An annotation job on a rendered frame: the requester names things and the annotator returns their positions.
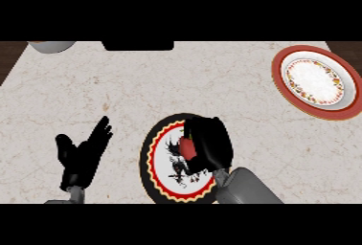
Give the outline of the red bell pepper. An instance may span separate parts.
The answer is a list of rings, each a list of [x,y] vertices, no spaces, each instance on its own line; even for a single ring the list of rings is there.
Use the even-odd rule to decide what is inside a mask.
[[[180,155],[186,161],[197,156],[192,140],[185,137],[180,137]]]

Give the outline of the black appliance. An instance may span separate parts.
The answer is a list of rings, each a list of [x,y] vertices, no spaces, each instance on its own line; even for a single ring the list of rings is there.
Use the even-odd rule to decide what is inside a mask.
[[[174,49],[173,41],[104,41],[108,51],[171,51]]]

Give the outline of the grey bowl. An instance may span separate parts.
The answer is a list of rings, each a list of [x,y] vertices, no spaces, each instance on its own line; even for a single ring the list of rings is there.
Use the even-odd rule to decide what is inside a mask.
[[[28,44],[41,54],[55,54],[65,51],[75,44],[74,41],[30,41]]]

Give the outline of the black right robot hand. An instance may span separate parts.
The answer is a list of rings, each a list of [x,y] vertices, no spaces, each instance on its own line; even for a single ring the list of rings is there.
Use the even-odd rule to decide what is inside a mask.
[[[194,117],[183,124],[183,137],[192,140],[197,156],[186,161],[189,173],[213,172],[232,166],[234,148],[219,117]]]

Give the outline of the black rimmed rooster plate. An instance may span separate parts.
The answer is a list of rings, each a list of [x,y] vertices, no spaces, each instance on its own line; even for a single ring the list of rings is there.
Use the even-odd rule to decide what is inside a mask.
[[[148,196],[157,204],[211,204],[216,199],[213,174],[203,170],[189,175],[179,146],[183,123],[194,114],[164,118],[152,127],[140,150],[140,178]]]

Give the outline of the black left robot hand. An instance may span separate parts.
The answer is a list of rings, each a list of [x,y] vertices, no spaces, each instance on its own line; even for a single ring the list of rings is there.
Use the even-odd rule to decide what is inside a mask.
[[[70,187],[86,189],[90,186],[101,158],[114,136],[111,130],[109,118],[104,117],[93,128],[87,140],[80,145],[74,145],[71,138],[65,134],[59,134],[55,137],[58,160],[64,166],[59,186],[64,191]]]

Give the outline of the red rimmed white plate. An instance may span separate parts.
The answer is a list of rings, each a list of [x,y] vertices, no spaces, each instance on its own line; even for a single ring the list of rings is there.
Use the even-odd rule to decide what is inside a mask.
[[[362,113],[362,77],[330,51],[296,45],[272,61],[272,78],[288,102],[309,115],[343,121]]]

